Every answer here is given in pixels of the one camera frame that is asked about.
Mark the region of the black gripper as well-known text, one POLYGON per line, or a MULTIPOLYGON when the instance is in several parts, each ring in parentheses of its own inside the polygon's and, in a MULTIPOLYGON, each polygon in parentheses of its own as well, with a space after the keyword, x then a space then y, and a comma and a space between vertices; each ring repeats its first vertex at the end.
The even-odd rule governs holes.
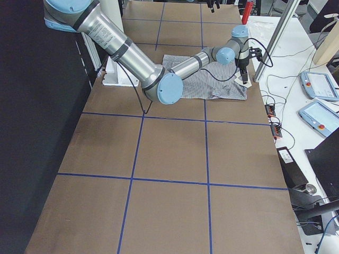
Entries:
POLYGON ((207 0, 207 6, 211 12, 214 13, 215 7, 216 9, 220 9, 220 0, 207 0))
POLYGON ((249 60, 252 58, 256 58, 259 62, 263 60, 262 50, 260 48, 249 47, 245 49, 245 51, 240 52, 235 57, 236 66, 240 69, 240 77, 242 80, 242 84, 248 83, 248 73, 243 70, 249 65, 249 60))

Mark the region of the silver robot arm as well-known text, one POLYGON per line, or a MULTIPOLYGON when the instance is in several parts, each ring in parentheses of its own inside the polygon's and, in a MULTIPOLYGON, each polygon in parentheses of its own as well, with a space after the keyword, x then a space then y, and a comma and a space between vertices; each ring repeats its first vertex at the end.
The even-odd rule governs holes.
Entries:
POLYGON ((222 47, 205 48, 173 68, 166 70, 153 63, 133 41, 102 11, 99 1, 44 1, 47 27, 60 31, 87 34, 110 58, 129 70, 140 82, 151 101, 174 104, 182 96, 183 80, 216 61, 222 65, 235 62, 243 83, 251 58, 263 60, 259 48, 249 47, 248 29, 233 28, 231 38, 222 47))

